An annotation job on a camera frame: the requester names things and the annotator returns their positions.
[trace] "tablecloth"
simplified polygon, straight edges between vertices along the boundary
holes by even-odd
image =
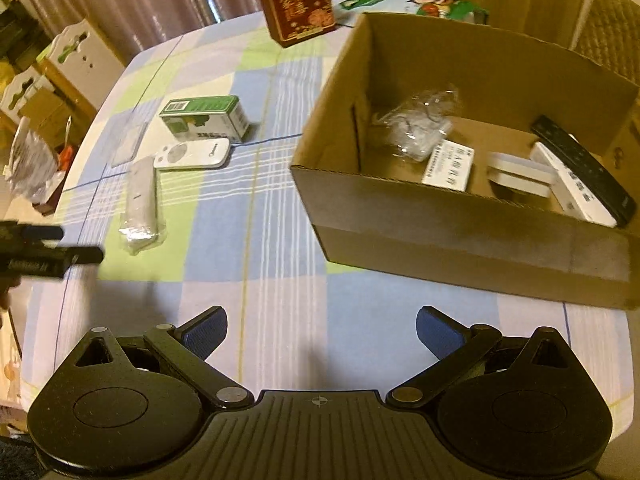
[[[632,420],[624,312],[516,298],[332,264],[324,259],[289,174],[302,127],[340,48],[341,27],[286,50],[261,13],[185,34],[139,54],[89,130],[58,206],[64,243],[101,244],[99,267],[62,282],[33,280],[22,362],[28,408],[90,327],[140,334],[225,307],[226,341],[207,360],[254,394],[263,388],[377,388],[382,395],[436,361],[415,335],[432,304],[505,335],[556,327],[611,408],[614,434]],[[148,122],[136,158],[172,142],[157,117],[172,98],[236,94],[252,129],[223,169],[158,175],[166,238],[131,256],[118,232],[128,164],[111,157]]]

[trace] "remote control button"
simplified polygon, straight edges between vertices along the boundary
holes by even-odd
[[[169,150],[169,153],[167,153],[166,156],[166,160],[170,164],[175,164],[184,157],[185,153],[187,153],[187,145],[182,142]]]

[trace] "open cardboard box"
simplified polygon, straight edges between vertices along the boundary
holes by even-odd
[[[466,192],[420,183],[424,165],[367,145],[373,112],[425,89],[460,90],[454,142],[476,150]],[[528,157],[545,114],[640,203],[638,87],[554,44],[404,14],[364,14],[344,47],[291,171],[328,260],[571,303],[640,305],[640,212],[624,228],[519,204],[486,179],[490,151]]]

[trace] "metal screw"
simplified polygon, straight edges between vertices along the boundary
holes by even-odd
[[[240,402],[241,400],[245,400],[246,396],[246,390],[244,388],[238,388],[237,386],[227,386],[226,388],[221,388],[216,393],[216,397],[225,404]]]
[[[422,392],[412,386],[400,386],[391,392],[391,396],[398,402],[418,402]]]

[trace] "plastic bag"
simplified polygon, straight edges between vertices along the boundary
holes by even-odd
[[[397,155],[422,162],[453,129],[449,119],[460,113],[458,90],[428,90],[415,95],[377,121],[388,128],[383,142],[397,147]]]
[[[137,254],[160,235],[153,155],[141,158],[129,168],[126,200],[120,218],[120,233],[129,252]]]
[[[21,195],[34,204],[45,203],[65,177],[58,171],[58,158],[47,143],[29,128],[23,117],[18,125],[9,153],[4,177],[12,194]]]

